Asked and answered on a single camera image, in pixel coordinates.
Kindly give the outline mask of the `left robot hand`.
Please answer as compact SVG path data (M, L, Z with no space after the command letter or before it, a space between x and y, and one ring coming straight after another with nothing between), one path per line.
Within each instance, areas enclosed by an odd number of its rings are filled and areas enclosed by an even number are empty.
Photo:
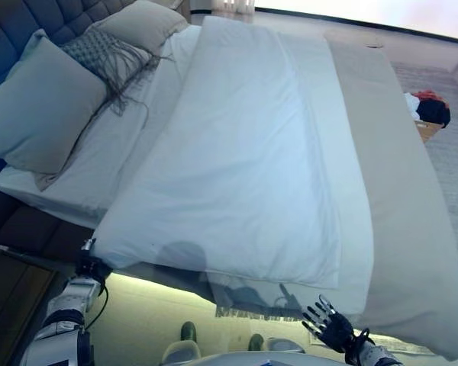
M104 283L112 273L112 268L100 258L94 256L96 238L90 238L85 242L79 254L76 265L76 273L80 276L89 277L98 283Z

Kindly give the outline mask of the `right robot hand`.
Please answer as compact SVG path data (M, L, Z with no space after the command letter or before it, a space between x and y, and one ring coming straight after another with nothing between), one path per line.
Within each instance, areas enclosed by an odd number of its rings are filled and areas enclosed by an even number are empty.
M350 349L355 339L353 327L324 295L319 294L302 316L302 325L327 347L341 354Z

